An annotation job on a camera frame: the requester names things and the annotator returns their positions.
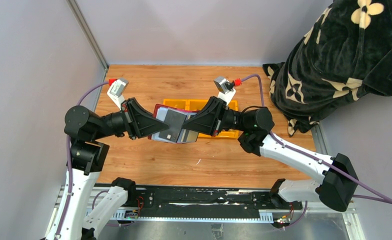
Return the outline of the gold striped card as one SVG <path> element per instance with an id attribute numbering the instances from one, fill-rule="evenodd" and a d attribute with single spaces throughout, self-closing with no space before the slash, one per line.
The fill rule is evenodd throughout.
<path id="1" fill-rule="evenodd" d="M 178 135 L 177 143 L 186 144 L 197 141 L 199 133 L 197 131 L 182 129 Z"/>

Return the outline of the black VIP credit card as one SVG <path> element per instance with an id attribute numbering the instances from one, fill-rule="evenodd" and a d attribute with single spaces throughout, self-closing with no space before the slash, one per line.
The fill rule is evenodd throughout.
<path id="1" fill-rule="evenodd" d="M 168 109 L 165 115 L 164 122 L 168 124 L 169 128 L 159 132 L 159 138 L 161 140 L 176 143 L 182 130 L 182 124 L 186 120 L 187 115 L 175 111 L 173 109 Z"/>

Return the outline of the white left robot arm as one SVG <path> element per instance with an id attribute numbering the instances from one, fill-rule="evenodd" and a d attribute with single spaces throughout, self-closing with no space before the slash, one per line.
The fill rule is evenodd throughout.
<path id="1" fill-rule="evenodd" d="M 135 98 L 123 101 L 119 111 L 104 116 L 77 105 L 67 111 L 64 121 L 67 135 L 65 188 L 58 214 L 45 239 L 96 240 L 119 207 L 144 206 L 136 183 L 118 177 L 90 214 L 85 215 L 110 148 L 99 139 L 128 135 L 135 140 L 167 130 L 169 125 L 146 111 Z"/>

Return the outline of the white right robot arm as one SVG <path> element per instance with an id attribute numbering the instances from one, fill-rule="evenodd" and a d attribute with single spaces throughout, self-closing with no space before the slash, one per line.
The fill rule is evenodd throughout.
<path id="1" fill-rule="evenodd" d="M 278 179 L 269 195 L 274 208 L 308 201 L 321 202 L 334 211 L 345 212 L 358 186 L 351 160 L 341 153 L 330 156 L 288 142 L 272 132 L 274 125 L 267 107 L 250 106 L 236 111 L 224 100 L 212 96 L 182 127 L 212 137 L 221 131 L 241 131 L 237 140 L 245 152 L 274 159 L 310 177 L 309 180 Z"/>

